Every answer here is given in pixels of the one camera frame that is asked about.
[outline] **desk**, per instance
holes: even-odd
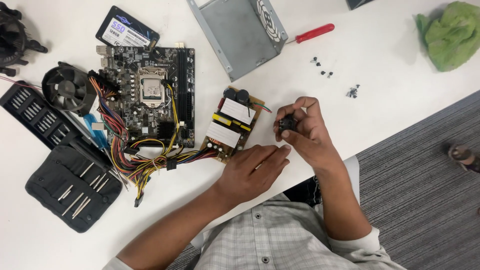
[[[273,111],[299,96],[318,98],[334,145],[344,159],[480,88],[480,53],[459,69],[440,73],[420,45],[413,15],[443,8],[443,0],[376,0],[355,11],[348,11],[343,0],[271,2],[290,37],[327,23],[334,23],[336,29],[286,46],[280,56],[232,85],[247,89]],[[467,2],[480,5],[480,0]],[[37,85],[58,61],[85,71],[100,68],[95,45],[101,43],[95,33],[114,4],[158,31],[162,46],[173,47],[180,41],[195,48],[198,149],[230,81],[186,1],[17,0],[8,4],[23,13],[23,22],[33,37],[49,49],[48,54],[35,54],[15,78]],[[310,63],[314,56],[321,67]],[[322,70],[334,75],[327,79],[320,75]],[[359,97],[345,97],[356,84],[361,85]],[[0,94],[9,87],[10,83],[0,81]],[[262,113],[249,146],[276,144],[274,118],[274,114]],[[200,160],[155,173],[139,208],[133,207],[136,192],[124,190],[88,232],[78,234],[24,190],[26,180],[48,155],[47,147],[3,109],[0,119],[4,168],[0,269],[100,269],[151,223],[207,189],[224,167],[215,160]],[[295,152],[289,159],[291,163],[267,193],[238,206],[209,227],[313,175]]]

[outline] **black tool pouch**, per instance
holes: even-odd
[[[74,148],[57,146],[25,185],[27,192],[37,199],[43,207],[49,209],[78,233],[84,233],[90,229],[107,208],[117,199],[122,189],[120,181],[110,173],[105,174],[96,165],[93,165],[80,178],[79,176],[90,164],[92,164],[92,162]],[[100,179],[102,180],[99,182],[97,188],[94,189],[96,183],[92,186],[90,186],[90,183],[97,178],[97,176],[100,176],[97,182]],[[97,192],[96,190],[98,190],[105,181],[104,186]],[[58,199],[71,185],[73,185],[73,187],[70,193],[59,201]],[[81,193],[83,193],[83,195],[80,199],[62,216],[65,210]],[[86,197],[91,201],[73,219],[73,213]]]

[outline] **copper coil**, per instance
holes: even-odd
[[[214,143],[214,144],[216,144],[216,145],[222,144],[221,142],[219,142],[219,141],[217,141],[217,140],[215,140],[215,139],[212,139],[212,138],[210,138],[210,137],[209,137],[208,139],[209,139],[212,143]]]

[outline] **ssd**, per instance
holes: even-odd
[[[160,35],[117,6],[112,6],[96,37],[108,46],[153,48]]]

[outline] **red screwdriver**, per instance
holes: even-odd
[[[321,27],[318,27],[317,29],[314,29],[312,31],[308,31],[307,33],[305,34],[302,34],[300,36],[296,36],[295,37],[295,40],[292,40],[288,43],[286,43],[285,45],[287,44],[290,44],[294,41],[296,41],[297,43],[302,43],[303,41],[305,40],[309,40],[309,39],[312,39],[314,37],[318,37],[320,35],[323,35],[323,34],[326,34],[328,32],[332,32],[333,29],[335,29],[335,25],[333,24],[327,24],[327,25],[324,25],[324,26],[321,26]]]

